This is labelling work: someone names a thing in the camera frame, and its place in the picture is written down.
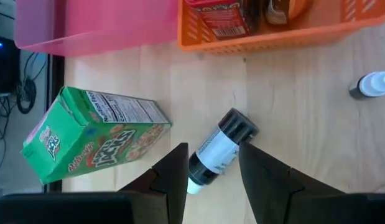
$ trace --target wooden surface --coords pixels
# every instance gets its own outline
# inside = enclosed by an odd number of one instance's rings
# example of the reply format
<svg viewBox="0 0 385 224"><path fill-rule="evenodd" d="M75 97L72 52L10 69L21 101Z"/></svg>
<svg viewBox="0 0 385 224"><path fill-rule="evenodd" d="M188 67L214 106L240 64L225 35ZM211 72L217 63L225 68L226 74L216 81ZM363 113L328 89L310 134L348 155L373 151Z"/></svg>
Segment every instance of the wooden surface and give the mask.
<svg viewBox="0 0 385 224"><path fill-rule="evenodd" d="M67 85L157 100L174 122L140 161L64 180L65 191L117 190L180 142L190 154L235 107L258 125L253 144L346 192L385 192L385 97L350 98L385 70L385 25L333 45L214 57L176 43L67 59ZM255 223L237 162L198 195L184 223Z"/></svg>

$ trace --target green cereal box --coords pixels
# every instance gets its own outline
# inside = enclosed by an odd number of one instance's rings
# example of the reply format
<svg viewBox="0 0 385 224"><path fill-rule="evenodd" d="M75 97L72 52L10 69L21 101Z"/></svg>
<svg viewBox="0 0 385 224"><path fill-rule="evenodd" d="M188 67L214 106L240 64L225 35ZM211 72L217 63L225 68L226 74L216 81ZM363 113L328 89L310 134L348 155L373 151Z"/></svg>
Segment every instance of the green cereal box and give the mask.
<svg viewBox="0 0 385 224"><path fill-rule="evenodd" d="M170 127L155 101L65 87L21 153L47 184L135 161Z"/></svg>

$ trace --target pink plastic bin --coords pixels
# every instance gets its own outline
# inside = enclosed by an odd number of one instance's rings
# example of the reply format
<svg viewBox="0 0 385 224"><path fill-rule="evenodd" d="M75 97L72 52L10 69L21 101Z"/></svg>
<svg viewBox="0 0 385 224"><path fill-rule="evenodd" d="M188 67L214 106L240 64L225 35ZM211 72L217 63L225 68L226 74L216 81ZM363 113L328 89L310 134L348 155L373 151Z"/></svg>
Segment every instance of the pink plastic bin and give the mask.
<svg viewBox="0 0 385 224"><path fill-rule="evenodd" d="M20 49L74 57L177 39L177 0L17 0Z"/></svg>

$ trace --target orange plastic basket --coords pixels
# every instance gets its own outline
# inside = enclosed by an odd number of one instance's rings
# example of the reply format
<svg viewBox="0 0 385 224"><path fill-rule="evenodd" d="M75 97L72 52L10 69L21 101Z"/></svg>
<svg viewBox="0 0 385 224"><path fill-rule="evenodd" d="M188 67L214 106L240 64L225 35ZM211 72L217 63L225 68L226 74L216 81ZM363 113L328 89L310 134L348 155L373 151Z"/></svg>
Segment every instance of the orange plastic basket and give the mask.
<svg viewBox="0 0 385 224"><path fill-rule="evenodd" d="M385 22L385 0L313 0L288 29L261 19L258 35L219 41L184 0L179 4L178 41L186 51L230 54L332 42Z"/></svg>

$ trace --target red package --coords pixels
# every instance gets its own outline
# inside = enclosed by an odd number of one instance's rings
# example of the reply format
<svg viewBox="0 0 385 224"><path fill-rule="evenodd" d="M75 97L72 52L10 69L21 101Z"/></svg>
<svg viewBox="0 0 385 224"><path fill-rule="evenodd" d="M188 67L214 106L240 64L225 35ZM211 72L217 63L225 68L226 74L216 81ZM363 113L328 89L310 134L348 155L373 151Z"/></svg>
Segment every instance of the red package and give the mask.
<svg viewBox="0 0 385 224"><path fill-rule="evenodd" d="M187 0L217 39L246 37L257 31L259 0Z"/></svg>

